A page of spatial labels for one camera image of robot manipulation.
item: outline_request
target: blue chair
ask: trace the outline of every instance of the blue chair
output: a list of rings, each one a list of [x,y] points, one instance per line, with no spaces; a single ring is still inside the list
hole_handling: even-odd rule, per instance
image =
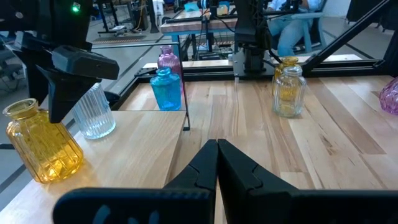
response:
[[[294,14],[291,15],[291,19],[302,19],[302,20],[310,20],[313,19],[313,25],[311,29],[308,27],[308,23],[304,23],[304,36],[303,38],[297,42],[293,51],[294,54],[305,54],[313,52],[314,50],[322,50],[327,44],[325,41],[325,37],[323,36],[323,28],[322,28],[322,19],[323,19],[323,9],[325,8],[327,0],[323,0],[321,3],[321,8],[315,12],[310,13],[302,13],[302,14]],[[279,42],[279,35],[273,37],[272,39],[272,48],[277,50]]]

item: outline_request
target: blue glass bottle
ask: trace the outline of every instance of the blue glass bottle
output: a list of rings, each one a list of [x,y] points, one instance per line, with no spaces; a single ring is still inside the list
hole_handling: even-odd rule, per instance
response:
[[[163,111],[174,111],[181,108],[180,76],[173,74],[170,68],[161,68],[151,78],[150,85],[155,93],[156,102]]]

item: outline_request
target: pink glass bottle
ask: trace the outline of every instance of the pink glass bottle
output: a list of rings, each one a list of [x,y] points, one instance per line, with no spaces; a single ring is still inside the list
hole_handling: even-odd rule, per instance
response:
[[[380,105],[384,111],[398,115],[398,78],[383,88],[380,93]]]
[[[181,66],[180,59],[173,54],[173,49],[171,45],[165,45],[160,47],[162,54],[157,61],[157,67],[160,68],[170,68],[172,73],[178,74],[181,78]]]

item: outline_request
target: green light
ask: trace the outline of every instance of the green light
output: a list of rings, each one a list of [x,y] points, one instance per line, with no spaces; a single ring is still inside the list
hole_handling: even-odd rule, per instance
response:
[[[73,12],[79,12],[80,9],[78,7],[76,7],[76,6],[72,6],[72,11]]]

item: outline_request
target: person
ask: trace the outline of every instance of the person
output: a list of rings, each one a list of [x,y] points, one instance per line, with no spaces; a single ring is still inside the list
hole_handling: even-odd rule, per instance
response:
[[[315,12],[319,9],[322,0],[302,0],[300,11]],[[272,0],[269,3],[267,11],[279,11],[286,3],[286,0]],[[273,19],[268,23],[269,31],[274,37],[280,34],[278,43],[278,55],[280,57],[293,56],[293,47],[304,36],[304,22],[311,28],[313,20],[296,19],[291,20],[288,17]]]

